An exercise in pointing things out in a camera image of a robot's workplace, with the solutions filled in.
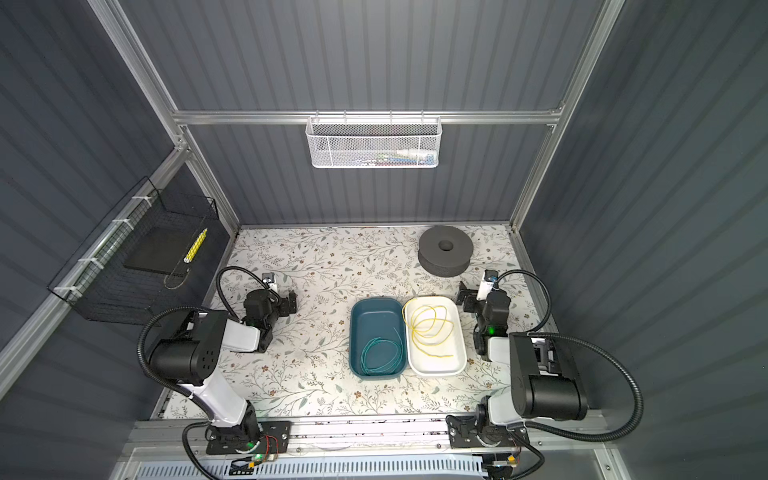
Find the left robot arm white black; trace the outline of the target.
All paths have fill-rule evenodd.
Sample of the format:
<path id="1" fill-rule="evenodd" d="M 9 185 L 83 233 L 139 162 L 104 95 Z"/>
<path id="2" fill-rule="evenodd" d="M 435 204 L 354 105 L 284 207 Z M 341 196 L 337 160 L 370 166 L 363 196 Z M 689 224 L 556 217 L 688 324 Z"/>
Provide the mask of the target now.
<path id="1" fill-rule="evenodd" d="M 225 297 L 222 278 L 229 272 L 243 273 L 259 285 L 246 294 L 244 317 Z M 240 266 L 221 268 L 214 282 L 223 308 L 181 306 L 155 315 L 139 334 L 139 366 L 147 377 L 203 411 L 205 420 L 196 426 L 203 430 L 208 455 L 274 460 L 287 451 L 291 423 L 261 421 L 252 402 L 235 391 L 218 364 L 223 350 L 266 352 L 277 320 L 298 311 L 297 294 L 278 293 L 272 273 L 260 277 Z"/>

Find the teal plastic tray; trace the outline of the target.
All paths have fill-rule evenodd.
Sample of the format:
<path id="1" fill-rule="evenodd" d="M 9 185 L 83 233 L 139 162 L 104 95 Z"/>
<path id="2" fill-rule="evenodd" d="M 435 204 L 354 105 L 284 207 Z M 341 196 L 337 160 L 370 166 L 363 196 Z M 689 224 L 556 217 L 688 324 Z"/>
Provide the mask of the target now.
<path id="1" fill-rule="evenodd" d="M 394 298 L 358 301 L 351 309 L 349 366 L 361 380 L 390 380 L 406 366 L 402 305 Z"/>

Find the white plastic tray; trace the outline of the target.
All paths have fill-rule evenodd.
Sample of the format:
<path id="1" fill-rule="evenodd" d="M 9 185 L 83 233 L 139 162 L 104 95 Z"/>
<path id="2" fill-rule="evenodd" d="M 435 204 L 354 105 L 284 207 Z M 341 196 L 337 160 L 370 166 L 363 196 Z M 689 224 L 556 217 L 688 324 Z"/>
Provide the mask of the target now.
<path id="1" fill-rule="evenodd" d="M 402 317 L 406 326 L 407 358 L 419 377 L 459 375 L 467 365 L 467 352 L 457 305 L 445 296 L 408 300 Z"/>

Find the grey foam spool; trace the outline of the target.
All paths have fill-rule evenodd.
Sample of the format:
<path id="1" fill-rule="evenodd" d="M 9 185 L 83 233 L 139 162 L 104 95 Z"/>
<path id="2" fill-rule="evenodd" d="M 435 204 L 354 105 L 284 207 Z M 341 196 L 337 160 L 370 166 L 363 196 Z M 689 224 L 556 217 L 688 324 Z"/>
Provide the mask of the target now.
<path id="1" fill-rule="evenodd" d="M 453 227 L 438 225 L 419 238 L 418 260 L 430 274 L 448 278 L 467 270 L 474 251 L 470 236 Z"/>

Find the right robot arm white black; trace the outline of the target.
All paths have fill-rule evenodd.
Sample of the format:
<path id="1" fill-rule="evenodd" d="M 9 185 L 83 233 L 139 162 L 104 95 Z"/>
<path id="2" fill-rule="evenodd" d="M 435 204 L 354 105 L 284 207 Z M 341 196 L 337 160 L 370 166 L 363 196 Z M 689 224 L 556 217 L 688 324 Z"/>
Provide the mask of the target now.
<path id="1" fill-rule="evenodd" d="M 501 288 L 503 280 L 524 276 L 541 288 L 545 310 L 538 323 L 522 332 L 507 331 L 511 298 Z M 552 316 L 551 294 L 533 272 L 512 269 L 500 273 L 487 270 L 478 288 L 459 284 L 455 303 L 475 316 L 472 332 L 474 350 L 481 359 L 509 367 L 509 387 L 484 397 L 473 416 L 446 417 L 452 446 L 520 446 L 527 431 L 534 430 L 579 442 L 605 443 L 623 438 L 639 427 L 645 402 L 640 386 L 630 371 L 603 348 L 577 337 L 546 332 Z M 618 370 L 631 392 L 633 407 L 628 420 L 603 433 L 579 433 L 554 425 L 552 421 L 581 421 L 589 411 L 572 348 L 582 347 L 606 360 Z"/>

